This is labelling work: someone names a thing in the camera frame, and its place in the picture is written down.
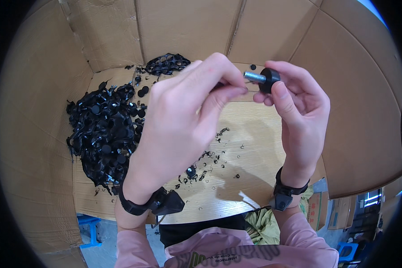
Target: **black pants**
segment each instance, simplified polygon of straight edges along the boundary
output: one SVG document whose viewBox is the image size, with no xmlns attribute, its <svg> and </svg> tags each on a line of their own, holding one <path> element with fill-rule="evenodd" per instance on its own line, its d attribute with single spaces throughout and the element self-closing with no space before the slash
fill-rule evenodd
<svg viewBox="0 0 402 268">
<path fill-rule="evenodd" d="M 201 230 L 220 227 L 235 230 L 245 230 L 244 216 L 239 214 L 226 218 L 208 220 L 203 222 L 183 223 L 183 224 L 160 224 L 159 233 L 161 242 L 165 247 L 180 243 L 190 238 Z"/>
</svg>

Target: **fingernail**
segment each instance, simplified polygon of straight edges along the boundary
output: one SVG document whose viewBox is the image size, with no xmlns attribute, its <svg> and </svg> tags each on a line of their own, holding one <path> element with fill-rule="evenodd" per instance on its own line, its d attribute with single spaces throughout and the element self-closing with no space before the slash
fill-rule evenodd
<svg viewBox="0 0 402 268">
<path fill-rule="evenodd" d="M 283 82 L 280 82 L 278 85 L 274 87 L 274 93 L 279 97 L 280 99 L 286 98 L 287 94 L 289 92 L 287 91 L 287 88 L 284 86 Z"/>
</svg>

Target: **pink shirt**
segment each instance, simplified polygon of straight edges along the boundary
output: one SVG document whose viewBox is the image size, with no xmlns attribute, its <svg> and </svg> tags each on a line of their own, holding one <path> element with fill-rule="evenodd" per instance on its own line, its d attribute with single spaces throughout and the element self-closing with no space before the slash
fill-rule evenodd
<svg viewBox="0 0 402 268">
<path fill-rule="evenodd" d="M 165 249 L 166 268 L 262 267 L 281 263 L 293 267 L 337 267 L 338 252 L 318 237 L 304 214 L 292 215 L 280 229 L 279 245 L 254 245 L 246 231 L 212 227 Z M 146 237 L 121 231 L 115 268 L 159 267 Z"/>
</svg>

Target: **black plastic scrap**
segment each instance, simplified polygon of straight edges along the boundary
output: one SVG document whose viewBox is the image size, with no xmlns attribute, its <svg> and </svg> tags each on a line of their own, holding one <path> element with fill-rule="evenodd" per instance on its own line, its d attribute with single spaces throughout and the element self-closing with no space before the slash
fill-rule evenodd
<svg viewBox="0 0 402 268">
<path fill-rule="evenodd" d="M 102 82 L 98 90 L 67 105 L 73 127 L 67 145 L 72 156 L 80 156 L 87 177 L 111 195 L 107 184 L 118 185 L 125 178 L 129 156 L 136 149 L 134 127 L 142 127 L 143 122 L 131 120 L 138 111 L 135 103 L 129 102 L 134 96 L 132 85 L 106 86 L 107 81 Z"/>
<path fill-rule="evenodd" d="M 149 61 L 145 71 L 156 76 L 161 74 L 171 75 L 173 71 L 181 71 L 189 64 L 191 64 L 191 61 L 180 54 L 166 53 Z"/>
</svg>

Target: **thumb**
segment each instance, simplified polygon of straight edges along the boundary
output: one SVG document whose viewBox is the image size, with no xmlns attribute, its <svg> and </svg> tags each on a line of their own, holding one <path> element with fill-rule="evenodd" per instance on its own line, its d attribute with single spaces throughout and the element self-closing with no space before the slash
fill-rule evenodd
<svg viewBox="0 0 402 268">
<path fill-rule="evenodd" d="M 283 82 L 273 84 L 271 96 L 278 114 L 289 126 L 301 122 L 302 115 L 299 113 L 298 109 L 296 109 L 292 96 Z"/>
<path fill-rule="evenodd" d="M 201 106 L 199 127 L 208 129 L 219 120 L 223 107 L 235 97 L 247 93 L 247 88 L 228 85 L 212 91 Z"/>
</svg>

